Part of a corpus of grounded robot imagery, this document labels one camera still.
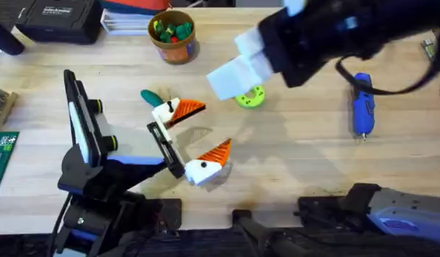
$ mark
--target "black box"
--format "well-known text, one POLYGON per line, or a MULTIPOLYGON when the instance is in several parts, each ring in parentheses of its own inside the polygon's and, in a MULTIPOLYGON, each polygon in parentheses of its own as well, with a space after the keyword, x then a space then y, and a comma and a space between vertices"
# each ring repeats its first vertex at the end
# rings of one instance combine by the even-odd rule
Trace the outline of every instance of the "black box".
POLYGON ((97 0, 26 0, 16 27, 35 41, 92 44, 102 11, 97 0))

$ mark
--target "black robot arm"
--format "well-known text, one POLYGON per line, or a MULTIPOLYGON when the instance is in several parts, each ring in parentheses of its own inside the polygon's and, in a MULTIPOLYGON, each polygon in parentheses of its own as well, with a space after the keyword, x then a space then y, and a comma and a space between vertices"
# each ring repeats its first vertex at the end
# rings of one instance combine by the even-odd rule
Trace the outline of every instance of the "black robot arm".
POLYGON ((326 62, 339 57, 339 73, 370 94, 415 91, 440 72, 440 37, 429 70, 417 83, 397 92, 365 86, 341 64, 351 56, 371 59, 390 41, 440 28, 440 0, 308 0, 304 10, 294 16, 289 15, 289 9, 266 17, 258 25, 261 52, 288 87, 304 85, 326 62))

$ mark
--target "screw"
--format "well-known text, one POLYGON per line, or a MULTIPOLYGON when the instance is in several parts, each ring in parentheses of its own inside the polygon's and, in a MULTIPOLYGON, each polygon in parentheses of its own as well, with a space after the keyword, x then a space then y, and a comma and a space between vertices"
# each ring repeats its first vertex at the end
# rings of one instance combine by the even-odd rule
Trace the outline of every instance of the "screw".
POLYGON ((172 108, 172 102, 168 101, 168 106, 169 106, 169 112, 173 113, 174 112, 174 108, 172 108))

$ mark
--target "cork cup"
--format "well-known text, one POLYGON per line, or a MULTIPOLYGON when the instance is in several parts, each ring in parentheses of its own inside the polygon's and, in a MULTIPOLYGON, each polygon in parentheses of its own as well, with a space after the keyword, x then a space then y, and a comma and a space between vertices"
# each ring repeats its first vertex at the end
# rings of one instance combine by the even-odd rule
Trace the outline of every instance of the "cork cup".
POLYGON ((191 60, 194 55, 195 48, 195 25, 193 19, 182 11, 163 11, 157 14, 149 22, 149 35, 151 41, 155 44, 160 56, 165 62, 170 64, 185 64, 191 60), (155 34, 154 22, 162 21, 164 26, 167 24, 174 24, 175 26, 182 25, 186 22, 191 23, 192 30, 188 38, 173 44, 164 43, 159 40, 155 34))

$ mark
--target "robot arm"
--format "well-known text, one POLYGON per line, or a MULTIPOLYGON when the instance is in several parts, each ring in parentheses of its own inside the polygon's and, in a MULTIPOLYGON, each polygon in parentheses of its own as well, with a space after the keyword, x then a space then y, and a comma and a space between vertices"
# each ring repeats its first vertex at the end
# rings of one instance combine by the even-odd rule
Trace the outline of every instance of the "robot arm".
MULTIPOLYGON (((207 78, 220 99, 245 94, 281 73, 288 87, 302 86, 331 59, 372 58, 390 41, 440 27, 440 0, 300 0, 235 38, 239 57, 207 78)), ((341 75, 371 94, 404 94, 437 75, 440 49, 429 72, 411 89, 365 89, 339 62, 341 75)))

